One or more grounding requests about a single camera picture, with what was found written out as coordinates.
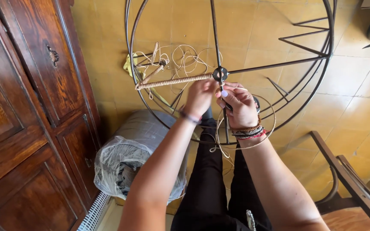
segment tiled floor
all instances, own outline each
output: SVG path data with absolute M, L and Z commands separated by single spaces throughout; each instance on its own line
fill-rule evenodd
M 129 28 L 141 2 L 132 0 Z M 321 0 L 215 0 L 215 8 L 223 66 L 228 70 L 315 57 L 278 38 L 312 31 L 294 27 L 291 22 L 326 16 Z M 115 131 L 132 110 L 145 108 L 133 81 L 122 69 L 127 56 L 124 10 L 125 1 L 115 0 L 75 0 L 72 8 L 105 137 Z M 306 109 L 270 137 L 282 160 L 314 200 L 327 194 L 332 176 L 316 145 L 306 135 L 311 130 L 321 134 L 335 155 L 345 155 L 365 182 L 370 179 L 370 48 L 362 49 L 370 43 L 365 36 L 369 24 L 370 9 L 360 10 L 357 0 L 338 1 L 334 56 L 325 79 Z M 324 27 L 327 21 L 313 25 Z M 189 44 L 199 52 L 215 46 L 211 28 L 209 0 L 152 0 L 147 3 L 138 24 L 134 49 L 151 52 L 159 41 L 162 45 Z M 325 36 L 319 33 L 293 41 L 321 49 Z M 172 50 L 167 48 L 165 52 L 170 54 Z M 202 52 L 200 57 L 210 65 L 215 64 L 212 49 Z M 245 72 L 230 78 L 241 82 L 251 93 L 275 102 L 280 95 L 265 77 L 290 89 L 310 65 L 301 63 Z M 191 74 L 201 71 L 203 68 L 197 66 Z M 167 70 L 155 79 L 169 79 L 172 74 Z M 277 124 L 305 102 L 315 84 L 312 80 L 293 102 L 277 113 Z M 173 91 L 178 92 L 180 87 L 173 86 Z M 176 96 L 169 86 L 157 90 L 168 101 Z M 152 108 L 158 108 L 150 100 L 147 102 Z M 218 112 L 219 107 L 214 106 L 213 110 Z M 271 123 L 269 119 L 264 121 L 267 127 Z M 189 171 L 196 149 L 197 143 L 192 143 Z M 229 167 L 224 161 L 224 169 Z M 232 171 L 224 176 L 228 187 L 232 176 Z

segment black pants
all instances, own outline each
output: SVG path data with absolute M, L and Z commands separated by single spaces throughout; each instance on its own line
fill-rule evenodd
M 203 124 L 215 127 L 214 119 Z M 214 142 L 215 129 L 205 128 L 202 141 Z M 171 231 L 180 230 L 249 230 L 246 210 L 251 210 L 255 222 L 271 229 L 270 222 L 261 205 L 248 166 L 241 150 L 235 153 L 234 178 L 231 199 L 227 209 L 227 197 L 222 178 L 222 154 L 214 144 L 199 144 L 194 169 L 186 194 L 172 221 Z M 266 230 L 256 225 L 257 230 Z

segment person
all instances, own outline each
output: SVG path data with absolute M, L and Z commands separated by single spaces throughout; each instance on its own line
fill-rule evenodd
M 182 159 L 201 118 L 200 139 L 214 143 L 216 121 L 209 113 L 215 93 L 217 104 L 226 109 L 229 125 L 244 130 L 258 125 L 256 103 L 239 83 L 219 90 L 213 79 L 196 81 L 189 87 L 182 116 L 136 175 L 123 209 L 119 231 L 165 230 L 167 201 Z M 250 230 L 247 210 L 252 213 L 252 230 L 327 231 L 311 197 L 281 161 L 266 135 L 240 139 L 235 153 L 231 199 L 227 208 L 222 178 L 222 153 L 215 144 L 200 143 L 186 193 L 175 214 L 172 231 Z

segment fingernail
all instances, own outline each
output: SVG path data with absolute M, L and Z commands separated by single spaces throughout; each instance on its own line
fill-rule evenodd
M 227 92 L 227 91 L 225 91 L 225 90 L 222 90 L 222 91 L 221 91 L 221 95 L 222 95 L 223 97 L 227 97 L 227 96 L 228 96 L 228 92 Z

